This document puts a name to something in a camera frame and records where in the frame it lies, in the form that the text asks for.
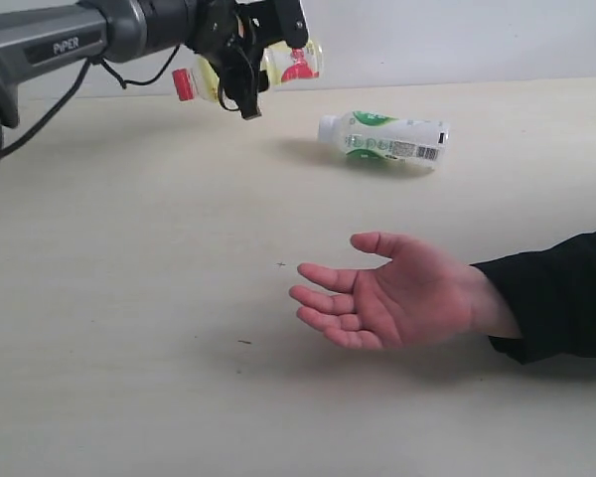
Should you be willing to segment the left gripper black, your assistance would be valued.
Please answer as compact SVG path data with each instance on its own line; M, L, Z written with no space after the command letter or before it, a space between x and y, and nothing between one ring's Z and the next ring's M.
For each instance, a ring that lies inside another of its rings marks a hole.
M222 109L242 119L261 115L258 96L260 71L250 61L276 35L274 1L199 1L193 33L193 51L219 72L218 101Z

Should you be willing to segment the left robot arm black grey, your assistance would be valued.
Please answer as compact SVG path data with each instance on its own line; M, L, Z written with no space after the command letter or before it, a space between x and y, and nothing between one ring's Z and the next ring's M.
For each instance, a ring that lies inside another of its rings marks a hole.
M205 58L219 78L219 101L230 100L245 120L259 116L260 76L266 48L283 42L303 48L309 39L298 1L119 0L0 14L0 161L36 134L77 93L93 65L108 69L185 46ZM20 84L79 63L70 89L10 145L6 128L20 123Z

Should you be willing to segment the person's open right hand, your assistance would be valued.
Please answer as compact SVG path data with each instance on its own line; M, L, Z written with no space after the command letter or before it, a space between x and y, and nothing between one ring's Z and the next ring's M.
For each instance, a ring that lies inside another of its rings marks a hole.
M438 344L477 333L518 339L508 303L477 267L418 238L354 234L352 247L385 258L372 269L302 263L309 286L295 285L298 318L332 343L376 351Z

